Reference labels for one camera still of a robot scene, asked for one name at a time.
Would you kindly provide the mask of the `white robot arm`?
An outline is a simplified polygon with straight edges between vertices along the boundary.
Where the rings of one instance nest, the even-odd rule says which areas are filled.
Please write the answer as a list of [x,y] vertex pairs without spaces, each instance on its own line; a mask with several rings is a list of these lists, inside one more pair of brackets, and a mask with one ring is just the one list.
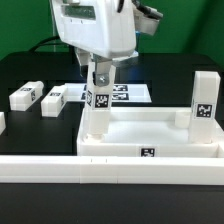
[[77,49],[81,72],[90,69],[95,86],[110,84],[112,60],[130,57],[136,32],[153,35],[163,14],[139,0],[51,0],[60,39]]

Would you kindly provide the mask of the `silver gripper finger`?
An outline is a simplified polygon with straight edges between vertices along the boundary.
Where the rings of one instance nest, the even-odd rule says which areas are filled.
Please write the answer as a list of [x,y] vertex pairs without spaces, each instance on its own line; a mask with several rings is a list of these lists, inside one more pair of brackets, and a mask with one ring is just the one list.
[[111,59],[94,58],[93,83],[97,87],[110,87],[114,84],[116,68]]
[[91,61],[90,53],[80,48],[76,48],[75,54],[80,66],[80,75],[83,78],[86,78],[88,75],[89,62]]

